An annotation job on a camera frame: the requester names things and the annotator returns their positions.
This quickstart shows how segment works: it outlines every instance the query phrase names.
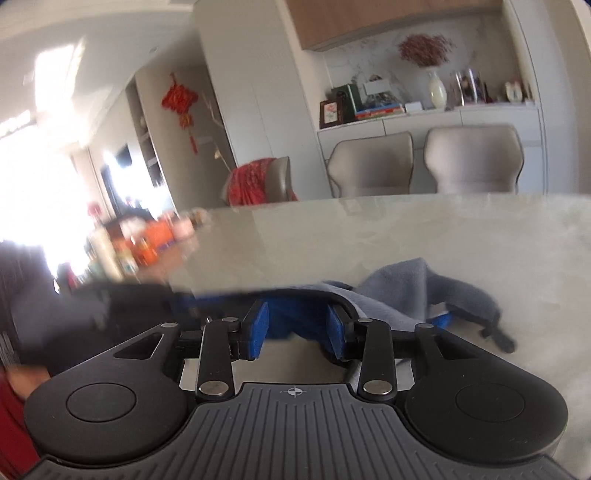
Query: hand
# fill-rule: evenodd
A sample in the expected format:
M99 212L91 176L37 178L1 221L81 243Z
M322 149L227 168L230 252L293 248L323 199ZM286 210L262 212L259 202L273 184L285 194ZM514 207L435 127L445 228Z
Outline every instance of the hand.
M6 378L13 392L26 400L39 385L49 380L49 373L45 367L13 365L7 368Z

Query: black circular pad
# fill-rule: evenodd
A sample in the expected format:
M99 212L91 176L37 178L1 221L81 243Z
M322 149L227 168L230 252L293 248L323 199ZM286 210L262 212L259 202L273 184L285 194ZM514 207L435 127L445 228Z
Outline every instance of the black circular pad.
M523 411L525 401L517 390L482 382L462 388L456 395L456 405L473 419L508 421Z
M405 410L428 444L485 465L548 453L568 416L566 403L550 384L488 359L442 362L409 390Z
M79 420L111 421L127 415L135 405L135 394L114 383L95 383L76 390L67 400L68 411Z
M161 364L96 356L45 382L25 403L38 449L81 465L127 462L173 437L187 417L179 386Z

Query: countertop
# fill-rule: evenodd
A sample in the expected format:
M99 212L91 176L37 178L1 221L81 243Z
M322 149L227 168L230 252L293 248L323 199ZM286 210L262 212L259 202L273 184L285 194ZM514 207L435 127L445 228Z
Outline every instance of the countertop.
M501 353L471 324L451 330L558 388L570 417L554 458L579 478L591 475L591 198L363 197L226 208L212 217L148 277L194 293L355 285L379 267L423 257L438 273L486 290L517 351Z
M443 112L471 112L471 111L482 111L482 110L537 110L538 107L535 102L528 103L478 103L475 105L455 106L453 108L431 108L426 110L417 110L410 113L394 113L392 115L379 116L375 118L368 118L365 120L358 120L356 122L350 122L348 124L335 125L334 127L319 128L317 132L326 132L328 130L335 130L341 127L347 127L350 125L366 124L368 122L375 122L378 120L388 120L390 118L408 118L417 115L429 115L432 113L443 113Z

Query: red cloth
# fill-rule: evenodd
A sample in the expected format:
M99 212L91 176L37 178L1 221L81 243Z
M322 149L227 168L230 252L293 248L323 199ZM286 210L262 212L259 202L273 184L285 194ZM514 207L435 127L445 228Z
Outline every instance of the red cloth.
M0 471L10 480L27 473L39 461L25 428L23 403L6 377L0 379Z
M267 202L265 177L269 163L273 160L275 159L262 158L232 170L228 185L228 203L231 206L260 205Z

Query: beige chair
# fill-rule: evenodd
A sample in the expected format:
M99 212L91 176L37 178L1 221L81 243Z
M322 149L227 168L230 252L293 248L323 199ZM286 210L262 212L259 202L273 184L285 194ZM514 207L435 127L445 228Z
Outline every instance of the beige chair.
M342 141L327 169L337 197L406 194L413 175L413 138L403 132Z
M231 179L232 174L228 175L220 195L226 205L230 205L228 202L228 187ZM291 200L293 189L291 187L289 157L276 158L269 163L265 174L265 194L267 195L267 203L289 202Z
M523 149L512 125L433 128L425 165L438 193L517 192Z

